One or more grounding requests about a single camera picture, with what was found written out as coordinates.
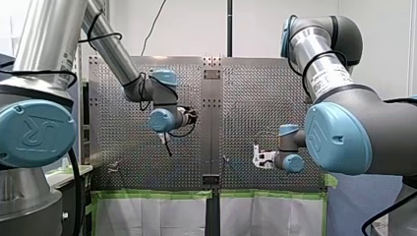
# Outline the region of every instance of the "perforated metal panel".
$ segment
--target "perforated metal panel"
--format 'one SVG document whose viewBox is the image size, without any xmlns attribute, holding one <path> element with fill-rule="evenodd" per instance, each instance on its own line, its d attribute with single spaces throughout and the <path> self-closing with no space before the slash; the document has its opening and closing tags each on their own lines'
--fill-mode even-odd
<svg viewBox="0 0 417 236">
<path fill-rule="evenodd" d="M 177 73 L 179 104 L 201 109 L 202 58 L 134 58 L 141 71 L 170 69 Z M 187 138 L 173 139 L 169 157 L 148 125 L 151 107 L 123 97 L 120 85 L 99 58 L 90 62 L 91 158 L 97 166 L 95 189 L 139 188 L 200 190 L 201 122 Z"/>
<path fill-rule="evenodd" d="M 126 101 L 106 64 L 91 58 L 90 158 L 96 167 L 95 189 L 200 190 L 203 173 L 221 173 L 220 187 L 228 189 L 318 191 L 324 185 L 323 175 L 304 150 L 302 174 L 252 164 L 257 133 L 261 148 L 277 149 L 279 125 L 304 121 L 305 94 L 284 60 L 218 58 L 214 66 L 197 57 L 134 59 L 147 73 L 175 71 L 179 104 L 197 108 L 199 122 L 191 136 L 173 140 L 174 155 L 169 157 L 148 126 L 150 109 L 142 112 L 138 103 Z M 221 77 L 205 78 L 206 70 L 219 70 Z"/>
<path fill-rule="evenodd" d="M 263 170 L 252 163 L 256 136 L 261 149 L 277 150 L 279 125 L 303 126 L 308 105 L 300 78 L 283 59 L 224 58 L 222 71 L 222 188 L 319 190 L 323 175 L 305 150 L 301 174 Z"/>
</svg>

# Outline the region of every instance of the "robotic arm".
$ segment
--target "robotic arm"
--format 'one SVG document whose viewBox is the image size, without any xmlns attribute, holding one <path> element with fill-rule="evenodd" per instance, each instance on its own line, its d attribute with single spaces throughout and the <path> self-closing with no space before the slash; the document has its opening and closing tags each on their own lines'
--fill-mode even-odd
<svg viewBox="0 0 417 236">
<path fill-rule="evenodd" d="M 168 70 L 146 78 L 101 14 L 95 0 L 33 0 L 12 78 L 0 83 L 0 164 L 40 167 L 61 158 L 77 134 L 67 93 L 80 29 L 101 54 L 133 102 L 153 101 L 151 128 L 160 134 L 194 124 L 197 112 L 177 105 L 177 76 Z M 43 71 L 44 74 L 31 74 Z"/>
<path fill-rule="evenodd" d="M 413 176 L 417 174 L 417 107 L 412 98 L 383 101 L 371 88 L 355 84 L 349 72 L 360 62 L 362 37 L 347 18 L 296 19 L 284 27 L 281 55 L 303 77 L 314 104 L 305 130 L 281 126 L 273 161 L 306 147 L 324 170 Z"/>
<path fill-rule="evenodd" d="M 114 33 L 94 0 L 88 1 L 83 30 L 90 38 Z M 195 110 L 177 105 L 177 76 L 174 72 L 155 71 L 147 79 L 141 76 L 119 38 L 109 36 L 91 43 L 119 80 L 128 100 L 153 101 L 153 112 L 150 114 L 149 123 L 154 131 L 167 133 L 196 123 Z"/>
</svg>

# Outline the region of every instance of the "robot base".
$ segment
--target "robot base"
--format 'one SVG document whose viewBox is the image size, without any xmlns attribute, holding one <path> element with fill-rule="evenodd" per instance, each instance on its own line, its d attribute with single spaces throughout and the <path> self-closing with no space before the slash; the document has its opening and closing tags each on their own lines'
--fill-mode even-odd
<svg viewBox="0 0 417 236">
<path fill-rule="evenodd" d="M 62 233 L 62 195 L 53 191 L 43 204 L 0 216 L 1 235 L 59 236 Z"/>
</svg>

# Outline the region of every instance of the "gray joint housing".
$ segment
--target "gray joint housing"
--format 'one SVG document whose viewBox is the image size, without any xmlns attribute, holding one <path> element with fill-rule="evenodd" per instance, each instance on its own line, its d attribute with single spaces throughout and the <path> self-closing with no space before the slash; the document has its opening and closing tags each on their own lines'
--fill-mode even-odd
<svg viewBox="0 0 417 236">
<path fill-rule="evenodd" d="M 417 174 L 417 107 L 385 103 L 370 88 L 353 88 L 329 95 L 351 112 L 365 129 L 372 147 L 367 173 L 411 176 Z"/>
<path fill-rule="evenodd" d="M 299 148 L 306 147 L 306 133 L 304 130 L 279 136 L 279 154 L 275 157 L 275 166 L 282 169 L 282 162 L 289 154 L 297 153 Z"/>
<path fill-rule="evenodd" d="M 291 27 L 292 38 L 298 32 L 317 27 L 324 29 L 331 37 L 330 48 L 346 56 L 347 66 L 356 66 L 362 57 L 362 35 L 355 23 L 345 17 L 300 18 Z"/>
</svg>

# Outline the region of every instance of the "black cable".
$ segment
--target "black cable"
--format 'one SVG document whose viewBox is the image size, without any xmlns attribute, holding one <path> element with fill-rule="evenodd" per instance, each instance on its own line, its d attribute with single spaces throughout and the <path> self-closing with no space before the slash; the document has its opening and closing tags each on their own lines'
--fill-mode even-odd
<svg viewBox="0 0 417 236">
<path fill-rule="evenodd" d="M 81 227 L 83 225 L 83 215 L 85 212 L 85 206 L 83 204 L 83 181 L 80 175 L 80 169 L 78 166 L 78 161 L 76 154 L 74 153 L 73 148 L 68 151 L 70 156 L 71 165 L 73 166 L 73 173 L 74 173 L 74 183 L 76 188 L 76 215 L 74 220 L 74 236 L 79 236 Z"/>
<path fill-rule="evenodd" d="M 6 62 L 0 65 L 0 73 L 8 74 L 12 76 L 31 76 L 31 75 L 69 75 L 73 77 L 73 80 L 68 84 L 68 89 L 71 88 L 78 80 L 78 77 L 75 73 L 70 71 L 51 71 L 51 70 L 42 70 L 42 71 L 6 71 L 1 68 L 11 66 L 15 61 Z"/>
<path fill-rule="evenodd" d="M 78 43 L 85 43 L 88 42 L 89 46 L 94 49 L 95 51 L 97 50 L 93 45 L 92 42 L 95 40 L 99 40 L 105 37 L 109 37 L 109 36 L 119 36 L 119 40 L 122 40 L 123 35 L 120 32 L 113 32 L 113 33 L 109 33 L 109 34 L 105 34 L 105 35 L 101 35 L 101 36 L 97 36 L 97 37 L 91 37 L 92 34 L 92 30 L 94 29 L 95 24 L 97 23 L 98 19 L 100 18 L 100 16 L 104 14 L 104 12 L 102 10 L 100 10 L 100 12 L 95 15 L 94 19 L 92 20 L 91 26 L 89 27 L 89 30 L 87 31 L 87 39 L 82 39 L 79 40 Z"/>
<path fill-rule="evenodd" d="M 417 192 L 409 195 L 407 198 L 399 201 L 398 203 L 384 209 L 383 211 L 379 212 L 378 214 L 376 214 L 375 216 L 372 216 L 370 219 L 368 219 L 363 225 L 362 225 L 362 233 L 364 236 L 369 236 L 368 233 L 366 232 L 366 229 L 377 219 L 383 217 L 384 215 L 391 213 L 392 211 L 408 204 L 410 201 L 412 201 L 413 199 L 415 199 L 417 197 Z"/>
<path fill-rule="evenodd" d="M 185 137 L 191 135 L 191 133 L 193 133 L 194 129 L 196 129 L 196 123 L 194 123 L 193 124 L 193 127 L 191 128 L 191 130 L 188 131 L 187 133 L 185 133 L 184 135 L 174 135 L 174 134 L 172 134 L 170 132 L 168 132 L 168 135 L 170 135 L 170 136 L 172 136 L 174 138 L 185 138 Z"/>
<path fill-rule="evenodd" d="M 15 60 L 9 61 L 9 62 L 5 62 L 5 63 L 3 63 L 3 64 L 0 65 L 0 69 L 1 68 L 5 68 L 5 67 L 8 67 L 8 66 L 13 66 L 14 64 L 15 64 Z"/>
<path fill-rule="evenodd" d="M 150 38 L 150 36 L 152 35 L 153 28 L 155 27 L 156 21 L 157 21 L 157 19 L 159 18 L 160 12 L 162 12 L 162 9 L 163 9 L 163 6 L 165 5 L 165 2 L 166 2 L 166 0 L 163 0 L 162 4 L 160 5 L 160 7 L 159 7 L 159 11 L 157 12 L 156 17 L 155 17 L 155 19 L 153 20 L 152 27 L 150 28 L 150 32 L 149 32 L 149 34 L 148 34 L 147 38 L 145 38 L 144 48 L 142 49 L 141 56 L 144 56 L 145 49 L 147 48 L 147 42 L 148 42 L 148 39 L 149 39 L 149 38 Z"/>
<path fill-rule="evenodd" d="M 155 78 L 155 77 L 153 77 L 153 76 L 149 76 L 149 78 L 150 78 L 151 80 L 153 80 L 153 81 L 157 82 L 158 84 L 160 84 L 160 85 L 161 85 L 161 86 L 163 86 L 164 88 L 166 88 L 166 89 L 170 90 L 170 91 L 171 91 L 171 92 L 175 95 L 176 99 L 178 100 L 178 93 L 177 93 L 174 89 L 170 88 L 168 85 L 164 84 L 164 83 L 163 83 L 163 82 L 161 82 L 159 79 L 157 79 L 157 78 Z"/>
<path fill-rule="evenodd" d="M 166 133 L 163 133 L 163 138 L 164 138 L 166 150 L 168 151 L 168 155 L 169 157 L 172 157 L 171 149 L 169 148 L 168 141 L 166 140 Z"/>
<path fill-rule="evenodd" d="M 319 53 L 319 54 L 315 55 L 314 57 L 312 57 L 312 59 L 310 59 L 310 61 L 309 61 L 309 62 L 306 64 L 306 66 L 304 67 L 304 71 L 303 71 L 303 74 L 302 74 L 302 84 L 303 84 L 303 90 L 304 90 L 304 92 L 305 92 L 305 93 L 306 93 L 309 97 L 311 97 L 311 95 L 310 95 L 310 93 L 309 93 L 309 91 L 308 91 L 308 89 L 307 89 L 307 85 L 306 85 L 306 77 L 307 77 L 307 72 L 308 72 L 308 70 L 310 69 L 310 66 L 311 66 L 311 65 L 313 65 L 313 63 L 315 63 L 315 62 L 316 62 L 316 60 L 318 60 L 318 59 L 320 59 L 320 58 L 322 58 L 323 56 L 326 56 L 326 55 L 328 55 L 328 54 L 334 54 L 334 55 L 336 55 L 338 60 L 340 60 L 340 58 L 341 58 L 341 59 L 342 59 L 342 61 L 343 61 L 343 62 L 341 62 L 341 63 L 343 64 L 343 66 L 344 66 L 344 67 L 346 67 L 346 65 L 347 65 L 347 58 L 346 58 L 346 56 L 345 56 L 343 53 L 339 52 L 339 51 L 329 50 L 329 51 L 326 51 L 326 52 Z"/>
<path fill-rule="evenodd" d="M 405 97 L 405 98 L 395 98 L 395 99 L 389 99 L 384 100 L 385 103 L 397 103 L 397 102 L 406 102 L 411 104 L 417 104 L 417 99 Z"/>
<path fill-rule="evenodd" d="M 146 79 L 147 79 L 147 74 L 145 72 L 140 72 L 139 73 L 139 95 L 141 96 L 139 98 L 139 109 L 141 111 L 145 111 L 148 109 L 148 107 L 150 106 L 150 101 L 148 101 L 148 104 L 145 107 L 142 107 L 142 102 L 144 102 L 144 93 L 146 90 Z"/>
</svg>

